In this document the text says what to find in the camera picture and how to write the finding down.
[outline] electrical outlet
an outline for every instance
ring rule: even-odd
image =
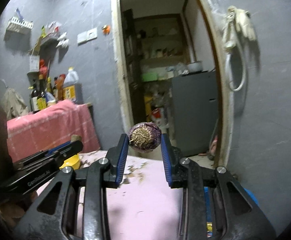
[[[87,41],[96,39],[98,37],[97,28],[93,28],[87,31]]]

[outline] wooden shelf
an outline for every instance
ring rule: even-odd
[[[180,34],[157,36],[152,38],[139,39],[142,42],[153,43],[157,41],[182,41]]]
[[[151,65],[151,64],[170,64],[170,63],[178,63],[183,62],[183,56],[170,56],[170,57],[155,57],[140,60],[141,65]]]

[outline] metal bolt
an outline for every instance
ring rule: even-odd
[[[190,159],[189,159],[189,158],[182,158],[182,159],[180,160],[180,163],[181,163],[181,164],[189,164],[189,163],[190,163]]]
[[[69,173],[69,172],[72,171],[72,167],[70,167],[70,166],[65,166],[65,167],[62,169],[62,171],[63,171],[64,173]]]
[[[99,160],[99,163],[100,164],[107,164],[108,163],[108,159],[107,158],[101,158],[100,160]]]
[[[225,173],[226,171],[227,171],[227,169],[225,167],[223,167],[223,166],[219,166],[217,168],[217,172],[219,172],[221,174]]]

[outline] wooden door frame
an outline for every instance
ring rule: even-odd
[[[219,132],[214,166],[226,166],[229,159],[233,130],[233,94],[226,83],[225,54],[222,47],[222,37],[213,19],[207,0],[196,0],[204,18],[211,42],[214,58],[219,97]],[[118,87],[121,105],[123,128],[128,132],[133,125],[132,108],[129,88],[127,85],[127,69],[124,57],[120,0],[111,0],[112,35],[114,58],[118,70]]]

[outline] onion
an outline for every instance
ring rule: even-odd
[[[152,122],[134,125],[127,135],[131,148],[140,153],[150,152],[161,143],[161,130]]]

